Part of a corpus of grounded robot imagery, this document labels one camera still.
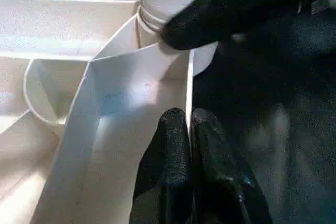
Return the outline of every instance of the white surface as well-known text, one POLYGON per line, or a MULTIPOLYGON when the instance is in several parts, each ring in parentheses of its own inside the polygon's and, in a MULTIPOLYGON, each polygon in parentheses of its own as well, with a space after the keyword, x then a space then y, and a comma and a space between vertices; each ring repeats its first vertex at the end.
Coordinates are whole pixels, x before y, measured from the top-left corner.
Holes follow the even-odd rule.
POLYGON ((29 111, 0 135, 1 223, 29 223, 57 144, 29 111))
POLYGON ((0 0, 0 56, 93 57, 129 19, 138 0, 0 0))
POLYGON ((128 223, 161 114, 191 108, 188 55, 154 44, 89 65, 32 223, 128 223))
POLYGON ((135 14, 109 39, 95 59, 116 56, 139 49, 137 20, 135 14))
POLYGON ((50 125, 64 125, 86 62, 32 60, 24 80, 25 99, 34 114, 50 125))

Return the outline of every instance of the white partition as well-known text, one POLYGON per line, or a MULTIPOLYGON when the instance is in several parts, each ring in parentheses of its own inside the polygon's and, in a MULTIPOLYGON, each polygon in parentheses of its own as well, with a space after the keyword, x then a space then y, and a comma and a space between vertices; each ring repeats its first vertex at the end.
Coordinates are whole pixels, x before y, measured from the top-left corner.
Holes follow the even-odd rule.
POLYGON ((89 64, 32 223, 128 223, 161 114, 179 107, 190 117, 192 58, 154 44, 89 64))
POLYGON ((95 56, 139 0, 0 0, 0 56, 95 56))

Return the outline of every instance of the finger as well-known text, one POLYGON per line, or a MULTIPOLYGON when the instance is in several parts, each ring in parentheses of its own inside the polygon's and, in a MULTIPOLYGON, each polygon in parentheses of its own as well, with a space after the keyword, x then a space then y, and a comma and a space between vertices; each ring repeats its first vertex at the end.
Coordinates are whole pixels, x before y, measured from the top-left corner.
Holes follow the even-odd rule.
POLYGON ((297 14, 298 0, 194 0, 161 32, 170 46, 186 50, 223 40, 282 12, 297 14))
POLYGON ((191 215, 191 157, 185 114, 166 111, 138 169, 130 223, 186 223, 191 215))

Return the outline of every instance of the black glove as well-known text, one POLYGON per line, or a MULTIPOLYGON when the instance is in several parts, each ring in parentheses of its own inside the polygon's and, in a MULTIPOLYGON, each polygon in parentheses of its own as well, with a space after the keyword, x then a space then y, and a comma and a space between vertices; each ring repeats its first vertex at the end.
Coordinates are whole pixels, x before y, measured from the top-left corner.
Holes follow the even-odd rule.
POLYGON ((310 13, 313 1, 194 0, 165 25, 161 37, 176 49, 196 48, 227 40, 232 34, 247 32, 267 20, 310 13))
POLYGON ((272 223, 253 172, 218 119, 198 109, 192 124, 193 160, 184 112, 161 116, 139 165, 130 223, 272 223))

